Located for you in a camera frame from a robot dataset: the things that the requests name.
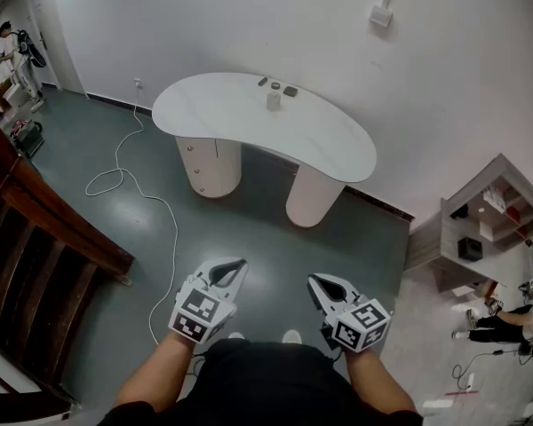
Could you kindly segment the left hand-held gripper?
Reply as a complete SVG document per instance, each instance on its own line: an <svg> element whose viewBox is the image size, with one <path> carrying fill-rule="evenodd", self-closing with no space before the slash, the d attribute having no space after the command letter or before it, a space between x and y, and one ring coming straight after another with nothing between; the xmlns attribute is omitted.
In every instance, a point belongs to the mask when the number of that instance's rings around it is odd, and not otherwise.
<svg viewBox="0 0 533 426"><path fill-rule="evenodd" d="M187 277L176 295L170 331L193 343L205 343L235 315L235 297L249 271L240 257L205 261Z"/></svg>

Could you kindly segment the ribbed drawer pedestal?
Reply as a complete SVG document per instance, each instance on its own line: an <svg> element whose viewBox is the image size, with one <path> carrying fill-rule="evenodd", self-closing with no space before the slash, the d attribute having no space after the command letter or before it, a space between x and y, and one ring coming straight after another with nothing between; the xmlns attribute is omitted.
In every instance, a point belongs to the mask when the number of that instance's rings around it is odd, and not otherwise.
<svg viewBox="0 0 533 426"><path fill-rule="evenodd" d="M175 138L190 185L206 198L229 195L242 178L240 142L215 138Z"/></svg>

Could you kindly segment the ribbed cylindrical table leg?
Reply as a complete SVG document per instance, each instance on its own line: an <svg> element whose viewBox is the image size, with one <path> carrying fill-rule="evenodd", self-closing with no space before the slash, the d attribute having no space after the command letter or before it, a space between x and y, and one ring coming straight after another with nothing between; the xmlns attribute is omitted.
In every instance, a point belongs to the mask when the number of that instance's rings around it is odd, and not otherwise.
<svg viewBox="0 0 533 426"><path fill-rule="evenodd" d="M286 201L288 218L302 228L320 224L345 186L307 164L300 165Z"/></svg>

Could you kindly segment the person's black shirt torso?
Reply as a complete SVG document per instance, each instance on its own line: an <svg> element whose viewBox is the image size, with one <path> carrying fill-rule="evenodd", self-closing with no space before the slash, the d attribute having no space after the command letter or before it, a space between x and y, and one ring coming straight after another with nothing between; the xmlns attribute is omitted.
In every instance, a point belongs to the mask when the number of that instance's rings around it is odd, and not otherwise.
<svg viewBox="0 0 533 426"><path fill-rule="evenodd" d="M203 356L171 408L114 405L98 426L424 426L418 410L383 414L361 401L349 375L309 345L226 338Z"/></svg>

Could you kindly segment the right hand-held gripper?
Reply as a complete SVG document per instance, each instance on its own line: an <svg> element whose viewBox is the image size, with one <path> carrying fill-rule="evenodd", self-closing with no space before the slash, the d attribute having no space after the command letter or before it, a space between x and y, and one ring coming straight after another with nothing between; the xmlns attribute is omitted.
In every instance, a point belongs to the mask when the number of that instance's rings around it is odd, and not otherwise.
<svg viewBox="0 0 533 426"><path fill-rule="evenodd" d="M331 349L361 352L385 337L391 316L377 299L360 296L348 280L315 273L307 277L307 288L316 309L326 315L322 336ZM338 307L338 302L347 304Z"/></svg>

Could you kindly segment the black speaker box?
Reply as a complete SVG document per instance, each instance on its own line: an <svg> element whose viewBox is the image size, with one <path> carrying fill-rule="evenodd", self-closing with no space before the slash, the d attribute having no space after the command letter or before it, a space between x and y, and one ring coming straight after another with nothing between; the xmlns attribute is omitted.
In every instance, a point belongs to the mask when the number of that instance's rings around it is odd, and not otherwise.
<svg viewBox="0 0 533 426"><path fill-rule="evenodd" d="M457 242L457 255L469 262L479 261L483 259L482 243L470 237L464 237Z"/></svg>

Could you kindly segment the wooden slatted bench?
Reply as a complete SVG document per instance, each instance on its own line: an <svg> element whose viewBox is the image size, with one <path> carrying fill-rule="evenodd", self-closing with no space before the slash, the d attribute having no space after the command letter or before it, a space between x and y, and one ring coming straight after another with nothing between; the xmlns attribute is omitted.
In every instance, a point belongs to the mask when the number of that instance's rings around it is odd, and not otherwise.
<svg viewBox="0 0 533 426"><path fill-rule="evenodd" d="M0 423L62 415L61 377L96 288L130 285L132 255L80 216L0 129L0 357L33 392L0 375Z"/></svg>

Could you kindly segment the grey wooden shelf unit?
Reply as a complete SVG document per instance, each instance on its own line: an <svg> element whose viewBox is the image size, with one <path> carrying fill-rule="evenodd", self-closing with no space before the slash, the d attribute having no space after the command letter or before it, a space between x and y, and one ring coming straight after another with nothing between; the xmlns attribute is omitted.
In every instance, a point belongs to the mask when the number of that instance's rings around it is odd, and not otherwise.
<svg viewBox="0 0 533 426"><path fill-rule="evenodd" d="M457 242L464 237L482 243L483 259L458 257ZM531 237L533 185L499 154L411 232L404 272L431 269L441 292L491 282L508 288L525 268L515 249Z"/></svg>

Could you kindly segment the person's left forearm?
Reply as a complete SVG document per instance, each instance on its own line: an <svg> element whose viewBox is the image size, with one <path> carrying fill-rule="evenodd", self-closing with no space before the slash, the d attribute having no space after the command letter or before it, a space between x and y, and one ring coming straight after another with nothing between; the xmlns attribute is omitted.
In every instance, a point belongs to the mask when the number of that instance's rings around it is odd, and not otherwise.
<svg viewBox="0 0 533 426"><path fill-rule="evenodd" d="M170 332L118 391L115 406L148 403L159 413L179 398L195 343Z"/></svg>

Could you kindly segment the white door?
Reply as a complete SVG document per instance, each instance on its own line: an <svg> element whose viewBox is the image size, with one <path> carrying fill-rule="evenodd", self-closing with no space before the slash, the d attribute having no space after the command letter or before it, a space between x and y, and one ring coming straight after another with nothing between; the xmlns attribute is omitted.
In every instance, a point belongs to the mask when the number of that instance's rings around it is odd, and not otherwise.
<svg viewBox="0 0 533 426"><path fill-rule="evenodd" d="M39 34L48 68L59 89L63 88L64 67L62 64L62 39L58 33L60 28L59 14L55 0L30 0L33 18Z"/></svg>

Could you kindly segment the white wall switch box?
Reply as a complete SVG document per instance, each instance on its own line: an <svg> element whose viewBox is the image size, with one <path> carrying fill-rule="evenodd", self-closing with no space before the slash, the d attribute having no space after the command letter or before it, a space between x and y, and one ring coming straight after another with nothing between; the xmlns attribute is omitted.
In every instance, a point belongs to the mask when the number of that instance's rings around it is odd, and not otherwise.
<svg viewBox="0 0 533 426"><path fill-rule="evenodd" d="M383 5L373 5L370 11L369 21L383 28L388 28L393 18L393 12Z"/></svg>

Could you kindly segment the white kidney-shaped table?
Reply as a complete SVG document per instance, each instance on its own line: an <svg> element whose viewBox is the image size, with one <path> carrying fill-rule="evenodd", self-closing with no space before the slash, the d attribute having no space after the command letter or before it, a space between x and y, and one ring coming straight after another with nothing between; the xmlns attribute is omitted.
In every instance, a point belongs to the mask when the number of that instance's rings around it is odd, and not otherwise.
<svg viewBox="0 0 533 426"><path fill-rule="evenodd" d="M152 107L156 127L181 138L240 142L288 157L344 182L369 178L377 150L367 131L328 100L303 88L283 94L288 83L243 73L208 73L184 78L165 89ZM267 110L267 94L278 91L281 109Z"/></svg>

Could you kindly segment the person's right forearm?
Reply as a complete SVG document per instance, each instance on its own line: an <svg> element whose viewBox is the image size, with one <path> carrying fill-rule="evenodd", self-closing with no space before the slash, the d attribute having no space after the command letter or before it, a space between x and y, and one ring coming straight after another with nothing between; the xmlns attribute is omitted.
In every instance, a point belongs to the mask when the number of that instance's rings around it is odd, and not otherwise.
<svg viewBox="0 0 533 426"><path fill-rule="evenodd" d="M409 394L371 349L359 353L346 350L345 357L350 383L361 401L383 414L417 412Z"/></svg>

